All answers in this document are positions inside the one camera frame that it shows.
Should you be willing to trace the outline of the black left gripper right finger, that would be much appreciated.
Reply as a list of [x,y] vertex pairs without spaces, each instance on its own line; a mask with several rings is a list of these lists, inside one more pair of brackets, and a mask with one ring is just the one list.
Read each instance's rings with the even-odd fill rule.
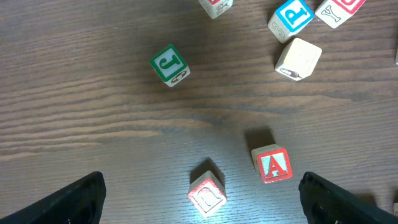
[[314,172],[304,173],[298,190],[309,224],[397,223],[397,217],[393,214],[361,201],[351,192]]

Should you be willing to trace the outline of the green R block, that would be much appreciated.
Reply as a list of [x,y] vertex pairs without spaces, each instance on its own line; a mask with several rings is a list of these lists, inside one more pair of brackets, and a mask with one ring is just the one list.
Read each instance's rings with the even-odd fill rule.
[[398,217],[398,203],[393,204],[393,214],[394,216]]

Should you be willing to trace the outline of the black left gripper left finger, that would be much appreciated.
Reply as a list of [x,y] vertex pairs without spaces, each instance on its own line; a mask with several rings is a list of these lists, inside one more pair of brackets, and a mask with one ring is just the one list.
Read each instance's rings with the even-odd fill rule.
[[103,174],[95,171],[2,218],[1,224],[98,224],[105,197]]

